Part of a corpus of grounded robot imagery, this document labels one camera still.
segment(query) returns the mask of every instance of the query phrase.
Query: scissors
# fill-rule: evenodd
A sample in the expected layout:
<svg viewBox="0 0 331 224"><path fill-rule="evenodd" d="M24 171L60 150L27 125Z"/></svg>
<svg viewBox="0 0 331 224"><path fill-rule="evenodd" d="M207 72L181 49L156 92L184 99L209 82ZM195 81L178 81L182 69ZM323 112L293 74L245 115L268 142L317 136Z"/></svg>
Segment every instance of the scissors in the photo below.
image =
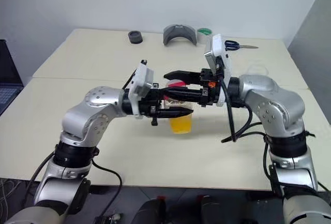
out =
<svg viewBox="0 0 331 224"><path fill-rule="evenodd" d="M247 48L247 49L259 48L259 47L256 47L256 46L249 46L247 44L239 44L237 41L234 41L234 40L226 40L224 42L224 44L225 44L225 47L228 51L236 51L240 48Z"/></svg>

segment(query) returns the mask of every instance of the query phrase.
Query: yellow cup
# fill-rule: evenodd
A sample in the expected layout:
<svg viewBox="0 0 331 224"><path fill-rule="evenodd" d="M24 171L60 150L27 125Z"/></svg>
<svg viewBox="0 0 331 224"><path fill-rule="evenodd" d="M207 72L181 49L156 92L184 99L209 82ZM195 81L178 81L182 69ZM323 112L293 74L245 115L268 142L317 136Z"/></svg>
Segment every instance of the yellow cup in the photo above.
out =
<svg viewBox="0 0 331 224"><path fill-rule="evenodd" d="M170 127L175 134L189 133L192 126L192 114L178 118L170 118Z"/></svg>

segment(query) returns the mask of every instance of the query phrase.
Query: gray floor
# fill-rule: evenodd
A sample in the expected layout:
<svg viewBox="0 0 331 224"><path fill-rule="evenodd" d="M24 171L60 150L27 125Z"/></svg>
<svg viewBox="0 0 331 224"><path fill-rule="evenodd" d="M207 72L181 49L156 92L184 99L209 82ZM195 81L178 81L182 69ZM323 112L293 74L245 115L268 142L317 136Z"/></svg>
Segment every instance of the gray floor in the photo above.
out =
<svg viewBox="0 0 331 224"><path fill-rule="evenodd" d="M117 190L115 186L103 187L103 189L107 191L103 195L90 194L82 211L76 215L68 216L65 224L92 224L94 218L100 215L100 212ZM25 184L22 183L8 199L9 217L20 209L24 191ZM223 189L123 187L117 199L107 211L107 215L121 213L123 217L120 223L130 224L144 202L162 196L165 197L170 220L173 224L194 224L199 223L199 220L196 218L199 211L197 199L200 196L209 195L221 203L223 213L220 214L225 216L224 224L238 224L242 218L255 219L263 224L283 223L282 201L280 199L248 201L247 193L248 191L243 190Z"/></svg>

